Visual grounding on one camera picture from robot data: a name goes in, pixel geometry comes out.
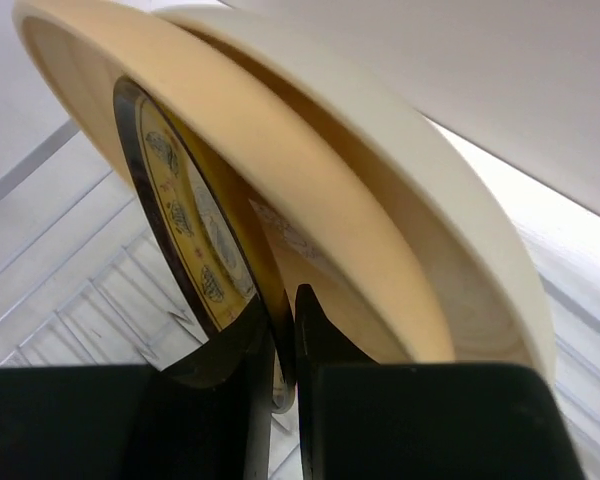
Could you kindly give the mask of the tan plate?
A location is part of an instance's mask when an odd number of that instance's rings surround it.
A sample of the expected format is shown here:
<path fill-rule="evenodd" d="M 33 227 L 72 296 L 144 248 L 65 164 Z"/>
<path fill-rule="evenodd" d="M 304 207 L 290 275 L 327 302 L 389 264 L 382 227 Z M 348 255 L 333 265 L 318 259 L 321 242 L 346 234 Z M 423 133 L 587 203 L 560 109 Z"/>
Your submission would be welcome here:
<path fill-rule="evenodd" d="M 129 170 L 112 95 L 127 75 L 311 240 L 411 359 L 454 359 L 442 308 L 395 224 L 327 142 L 249 72 L 197 36 L 115 2 L 18 1 L 12 18 L 49 88 L 120 176 Z"/>

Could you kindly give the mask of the yellow black patterned plate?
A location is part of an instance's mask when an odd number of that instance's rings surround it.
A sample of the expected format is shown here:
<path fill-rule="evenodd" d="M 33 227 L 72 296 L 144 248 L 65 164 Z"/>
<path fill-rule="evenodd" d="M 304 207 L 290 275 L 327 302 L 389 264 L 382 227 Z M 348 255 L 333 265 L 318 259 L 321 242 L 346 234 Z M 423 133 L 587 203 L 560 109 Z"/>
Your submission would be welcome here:
<path fill-rule="evenodd" d="M 113 110 L 132 184 L 197 321 L 213 338 L 250 307 L 262 313 L 275 346 L 273 410 L 288 411 L 296 384 L 292 309 L 239 176 L 128 77 L 114 84 Z"/>

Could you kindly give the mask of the cream white plate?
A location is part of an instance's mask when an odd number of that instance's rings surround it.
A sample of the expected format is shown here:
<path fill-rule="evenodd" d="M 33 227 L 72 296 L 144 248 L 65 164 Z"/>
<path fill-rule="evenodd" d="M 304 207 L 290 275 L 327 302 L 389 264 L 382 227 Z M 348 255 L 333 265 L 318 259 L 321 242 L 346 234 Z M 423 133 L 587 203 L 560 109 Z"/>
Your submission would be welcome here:
<path fill-rule="evenodd" d="M 239 63 L 338 151 L 414 250 L 460 359 L 524 364 L 554 381 L 551 312 L 519 234 L 470 165 L 401 95 L 269 19 L 202 5 L 158 14 Z"/>

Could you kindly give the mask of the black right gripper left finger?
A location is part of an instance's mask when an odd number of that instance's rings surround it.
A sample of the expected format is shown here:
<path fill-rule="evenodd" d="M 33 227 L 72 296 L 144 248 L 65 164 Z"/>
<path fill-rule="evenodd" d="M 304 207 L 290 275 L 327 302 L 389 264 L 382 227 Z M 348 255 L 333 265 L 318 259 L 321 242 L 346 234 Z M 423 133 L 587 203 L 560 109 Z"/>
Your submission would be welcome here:
<path fill-rule="evenodd" d="M 0 479 L 263 479 L 272 373 L 255 303 L 165 370 L 0 368 Z"/>

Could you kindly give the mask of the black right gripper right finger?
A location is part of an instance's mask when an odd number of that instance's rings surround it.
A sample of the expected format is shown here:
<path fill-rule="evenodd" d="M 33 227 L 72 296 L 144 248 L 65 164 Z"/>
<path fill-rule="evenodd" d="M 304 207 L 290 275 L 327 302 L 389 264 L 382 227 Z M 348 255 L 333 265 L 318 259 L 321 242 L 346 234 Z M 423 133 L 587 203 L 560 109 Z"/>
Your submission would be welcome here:
<path fill-rule="evenodd" d="M 576 479 L 557 403 L 507 363 L 382 365 L 296 293 L 302 473 L 307 479 Z"/>

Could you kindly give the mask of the white wire dish rack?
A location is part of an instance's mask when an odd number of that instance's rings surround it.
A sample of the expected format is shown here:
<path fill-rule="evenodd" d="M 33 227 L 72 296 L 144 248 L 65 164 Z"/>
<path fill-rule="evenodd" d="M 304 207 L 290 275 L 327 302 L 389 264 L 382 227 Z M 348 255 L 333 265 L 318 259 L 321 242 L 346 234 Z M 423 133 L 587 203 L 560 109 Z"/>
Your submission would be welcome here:
<path fill-rule="evenodd" d="M 71 121 L 27 155 L 0 134 L 0 366 L 151 362 L 203 340 L 140 205 Z M 514 221 L 555 324 L 555 392 L 600 479 L 600 218 L 455 134 Z"/>

